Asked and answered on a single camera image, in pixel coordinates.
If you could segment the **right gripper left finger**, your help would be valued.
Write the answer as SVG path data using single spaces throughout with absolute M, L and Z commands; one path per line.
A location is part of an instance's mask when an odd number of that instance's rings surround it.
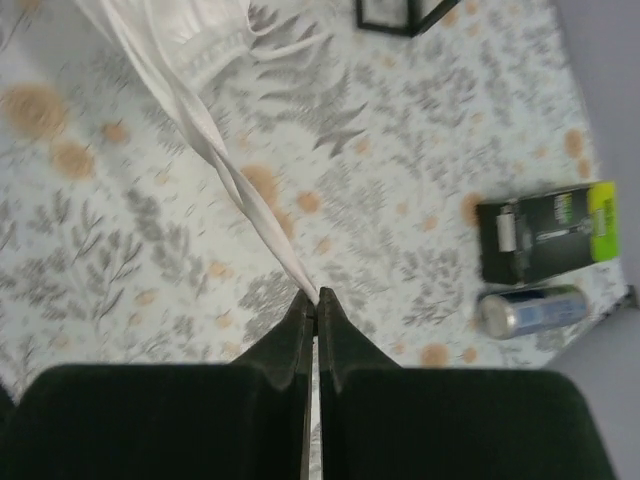
M 67 364 L 4 415 L 5 479 L 305 479 L 314 309 L 226 364 Z

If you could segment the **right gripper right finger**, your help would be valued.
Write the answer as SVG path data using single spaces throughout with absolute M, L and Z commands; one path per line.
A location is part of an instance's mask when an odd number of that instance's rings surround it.
M 326 479 L 612 479 L 582 393 L 550 370 L 404 368 L 322 288 Z

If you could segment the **white garment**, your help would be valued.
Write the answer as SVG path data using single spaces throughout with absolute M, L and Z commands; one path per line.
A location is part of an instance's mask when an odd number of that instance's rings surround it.
M 231 200 L 284 271 L 317 305 L 317 287 L 267 202 L 230 160 L 200 93 L 239 58 L 279 60 L 324 41 L 327 32 L 262 50 L 255 48 L 255 41 L 278 26 L 254 28 L 247 1 L 79 1 L 76 5 L 125 54 L 186 142 L 217 171 Z

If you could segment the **blue silver can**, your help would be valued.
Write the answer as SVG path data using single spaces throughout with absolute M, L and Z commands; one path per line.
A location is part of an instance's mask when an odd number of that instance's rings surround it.
M 507 340 L 584 320 L 589 303 L 573 285 L 493 292 L 478 302 L 480 323 L 492 338 Z

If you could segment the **floral table mat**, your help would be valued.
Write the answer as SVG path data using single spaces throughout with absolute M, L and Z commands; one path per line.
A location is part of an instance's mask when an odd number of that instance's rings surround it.
M 49 368 L 226 364 L 305 294 L 77 2 L 1 5 L 1 428 Z M 601 181 L 552 3 L 460 1 L 401 38 L 359 29 L 354 1 L 247 2 L 254 28 L 278 26 L 257 49 L 328 36 L 239 58 L 200 96 L 319 295 L 390 359 L 548 370 L 627 300 L 618 256 L 529 285 L 481 276 L 477 204 Z M 584 320 L 481 326 L 483 296 L 559 285 L 584 292 Z M 305 479 L 326 479 L 312 306 Z

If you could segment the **green black razor package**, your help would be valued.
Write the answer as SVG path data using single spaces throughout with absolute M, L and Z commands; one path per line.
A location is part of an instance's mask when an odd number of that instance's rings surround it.
M 487 283 L 534 284 L 619 254 L 612 181 L 483 201 L 475 213 Z

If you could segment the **right black display box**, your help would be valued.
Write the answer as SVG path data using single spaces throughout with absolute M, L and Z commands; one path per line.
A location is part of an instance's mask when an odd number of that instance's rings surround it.
M 365 31 L 414 38 L 431 29 L 459 3 L 459 0 L 355 0 L 356 26 Z

